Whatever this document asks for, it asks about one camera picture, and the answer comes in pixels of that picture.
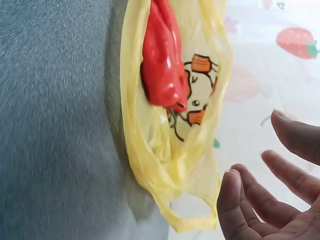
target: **red strawberry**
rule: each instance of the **red strawberry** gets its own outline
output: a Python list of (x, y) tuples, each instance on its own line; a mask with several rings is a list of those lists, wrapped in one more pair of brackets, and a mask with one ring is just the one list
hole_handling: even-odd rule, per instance
[(299, 27), (286, 28), (279, 32), (276, 43), (287, 52), (302, 59), (318, 56), (317, 43), (311, 32)]

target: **plastic bag handle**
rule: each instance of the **plastic bag handle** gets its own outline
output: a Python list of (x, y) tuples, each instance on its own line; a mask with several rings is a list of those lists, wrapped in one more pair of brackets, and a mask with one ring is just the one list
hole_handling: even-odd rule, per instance
[(160, 213), (177, 233), (194, 230), (216, 229), (218, 213), (215, 204), (204, 200), (211, 209), (211, 214), (209, 216), (183, 218), (179, 217), (158, 195), (153, 193), (151, 194), (155, 200), (155, 203), (160, 209)]

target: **red object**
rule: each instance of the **red object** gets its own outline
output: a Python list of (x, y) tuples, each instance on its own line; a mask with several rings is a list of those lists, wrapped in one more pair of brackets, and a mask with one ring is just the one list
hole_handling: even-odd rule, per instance
[(142, 80), (152, 105), (187, 110), (188, 83), (178, 23), (168, 0), (152, 0), (143, 42)]
[(276, 43), (287, 52), (301, 59), (317, 57), (317, 41), (311, 32), (299, 27), (282, 30), (276, 38)]

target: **fingernail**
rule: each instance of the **fingernail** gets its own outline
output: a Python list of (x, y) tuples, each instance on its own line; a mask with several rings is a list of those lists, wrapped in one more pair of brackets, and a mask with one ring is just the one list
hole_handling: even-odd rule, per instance
[(274, 109), (273, 112), (285, 120), (291, 120), (283, 111)]

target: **patterned tablecloth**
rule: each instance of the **patterned tablecloth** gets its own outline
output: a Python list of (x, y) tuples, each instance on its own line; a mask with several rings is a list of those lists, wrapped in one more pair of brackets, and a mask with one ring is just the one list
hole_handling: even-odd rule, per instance
[[(309, 206), (271, 174), (260, 153), (278, 151), (320, 176), (320, 168), (281, 145), (270, 122), (272, 110), (279, 109), (296, 120), (320, 125), (320, 59), (315, 46), (320, 39), (319, 11), (317, 0), (228, 0), (225, 13), (235, 56), (214, 144), (221, 174), (235, 163), (245, 164), (278, 200), (299, 210)], [(189, 195), (178, 199), (173, 209), (185, 217), (208, 212)], [(169, 235), (169, 240), (223, 239), (220, 227), (180, 235), (171, 230)]]

